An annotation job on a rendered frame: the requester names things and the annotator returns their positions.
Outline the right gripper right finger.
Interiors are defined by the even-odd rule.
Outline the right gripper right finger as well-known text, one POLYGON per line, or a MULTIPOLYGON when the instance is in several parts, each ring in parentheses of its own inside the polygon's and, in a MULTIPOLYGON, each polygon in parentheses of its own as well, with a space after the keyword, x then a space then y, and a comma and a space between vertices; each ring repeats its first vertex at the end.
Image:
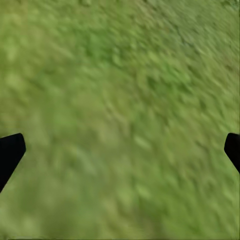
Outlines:
POLYGON ((228 133, 224 151, 240 173, 240 135, 228 133))

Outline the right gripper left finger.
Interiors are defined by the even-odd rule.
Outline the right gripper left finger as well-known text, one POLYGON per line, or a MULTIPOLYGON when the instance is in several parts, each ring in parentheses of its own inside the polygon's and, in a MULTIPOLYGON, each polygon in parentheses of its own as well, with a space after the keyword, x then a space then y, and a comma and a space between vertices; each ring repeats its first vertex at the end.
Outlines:
POLYGON ((0 193, 26 152, 22 133, 0 138, 0 193))

